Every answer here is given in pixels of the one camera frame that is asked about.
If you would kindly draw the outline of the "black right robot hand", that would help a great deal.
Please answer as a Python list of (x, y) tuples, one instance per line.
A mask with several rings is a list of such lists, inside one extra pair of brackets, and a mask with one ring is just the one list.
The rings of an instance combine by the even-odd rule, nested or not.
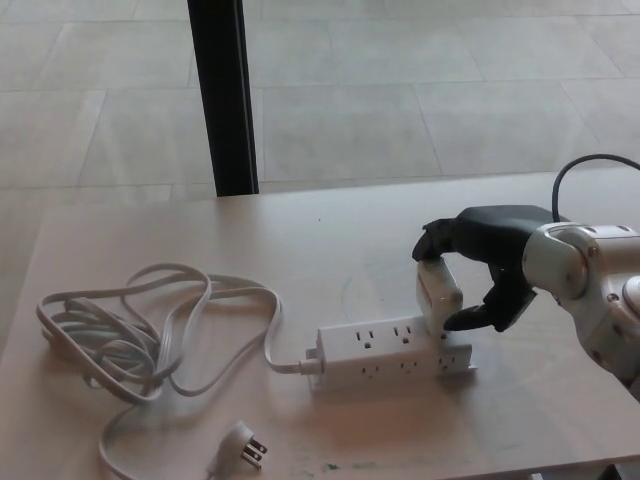
[(536, 297), (522, 271), (525, 246), (536, 229), (554, 220), (551, 211), (538, 206), (476, 206), (423, 227), (412, 252), (415, 261), (458, 253), (485, 263), (494, 282), (482, 304), (461, 310), (444, 322), (446, 331), (491, 326), (503, 332), (519, 319)]

